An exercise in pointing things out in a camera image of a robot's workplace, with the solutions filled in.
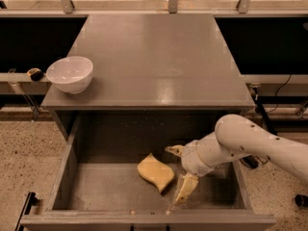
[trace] gray tabletop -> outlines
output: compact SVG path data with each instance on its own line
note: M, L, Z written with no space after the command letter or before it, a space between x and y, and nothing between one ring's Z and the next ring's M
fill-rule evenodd
M90 15L69 56L92 60L90 86L52 86L58 110L235 109L254 106L211 14Z

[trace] black panel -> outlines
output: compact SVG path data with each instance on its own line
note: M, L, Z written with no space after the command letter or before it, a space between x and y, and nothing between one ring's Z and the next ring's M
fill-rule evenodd
M241 74L308 74L308 17L217 18L217 23Z
M67 56L86 21L85 17L0 18L0 71L43 72Z

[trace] robotic hand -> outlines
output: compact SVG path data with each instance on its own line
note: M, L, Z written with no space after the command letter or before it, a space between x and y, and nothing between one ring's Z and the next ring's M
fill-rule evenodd
M200 141L166 148L181 157L187 172L180 176L175 204L184 203L202 177L216 166L255 155L273 162L308 183L308 145L270 134L239 115L225 115L218 120L215 132Z

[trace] open drawer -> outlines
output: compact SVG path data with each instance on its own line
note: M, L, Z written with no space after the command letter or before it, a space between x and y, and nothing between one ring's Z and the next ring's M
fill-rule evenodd
M215 115L203 112L80 112L67 141L46 211L21 220L30 230L265 230L254 215L238 163L202 177L182 206L173 206L183 170L165 147L201 139ZM149 153L175 178L162 194L138 174Z

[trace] white robotic arm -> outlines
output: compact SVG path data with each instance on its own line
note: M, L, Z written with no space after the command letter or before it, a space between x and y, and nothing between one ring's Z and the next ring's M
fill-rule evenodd
M239 115L225 115L215 132L185 146L167 147L182 160L187 174L180 179L175 203L185 202L202 177L223 163L248 155L263 157L308 183L308 145L270 134Z

